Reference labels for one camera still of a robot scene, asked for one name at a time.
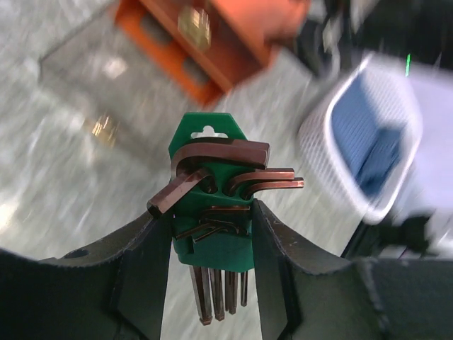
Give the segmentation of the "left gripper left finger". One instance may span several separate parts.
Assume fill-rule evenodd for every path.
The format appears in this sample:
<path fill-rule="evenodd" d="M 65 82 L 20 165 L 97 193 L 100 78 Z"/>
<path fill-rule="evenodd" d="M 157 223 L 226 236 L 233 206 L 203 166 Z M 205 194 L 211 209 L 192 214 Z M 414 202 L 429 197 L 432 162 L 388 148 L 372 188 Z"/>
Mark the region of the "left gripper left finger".
<path fill-rule="evenodd" d="M 1 251 L 2 339 L 158 339 L 171 214 L 143 214 L 60 259 Z"/>

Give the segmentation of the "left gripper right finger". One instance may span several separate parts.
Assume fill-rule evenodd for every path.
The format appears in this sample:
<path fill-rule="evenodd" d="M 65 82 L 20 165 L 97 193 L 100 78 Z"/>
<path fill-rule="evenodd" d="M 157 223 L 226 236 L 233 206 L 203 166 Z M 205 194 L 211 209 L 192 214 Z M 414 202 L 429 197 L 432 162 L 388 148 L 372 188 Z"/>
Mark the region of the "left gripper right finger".
<path fill-rule="evenodd" d="M 333 255 L 253 201 L 264 339 L 451 339 L 452 262 Z"/>

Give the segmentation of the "green hex key set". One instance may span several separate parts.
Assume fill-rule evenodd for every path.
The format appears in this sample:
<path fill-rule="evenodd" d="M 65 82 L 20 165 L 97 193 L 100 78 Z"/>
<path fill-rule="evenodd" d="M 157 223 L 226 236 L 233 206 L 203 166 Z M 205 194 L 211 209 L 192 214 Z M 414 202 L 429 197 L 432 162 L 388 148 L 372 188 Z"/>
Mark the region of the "green hex key set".
<path fill-rule="evenodd" d="M 304 179 L 270 168 L 269 144 L 248 140 L 228 113 L 186 113 L 168 152 L 171 179 L 147 207 L 154 217 L 171 216 L 174 248 L 208 325 L 248 302 L 255 193 L 303 188 Z"/>

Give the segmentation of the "orange drawer cabinet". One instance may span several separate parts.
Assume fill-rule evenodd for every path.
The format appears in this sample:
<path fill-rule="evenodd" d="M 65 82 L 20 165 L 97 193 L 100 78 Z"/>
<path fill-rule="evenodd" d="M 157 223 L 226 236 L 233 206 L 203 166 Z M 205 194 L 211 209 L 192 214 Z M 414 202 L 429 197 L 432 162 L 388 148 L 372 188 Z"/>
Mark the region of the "orange drawer cabinet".
<path fill-rule="evenodd" d="M 297 32 L 310 1 L 120 1 L 114 22 L 202 106 L 268 68 L 279 47 L 269 40 Z M 178 31 L 184 6 L 206 10 L 211 46 L 202 52 Z"/>

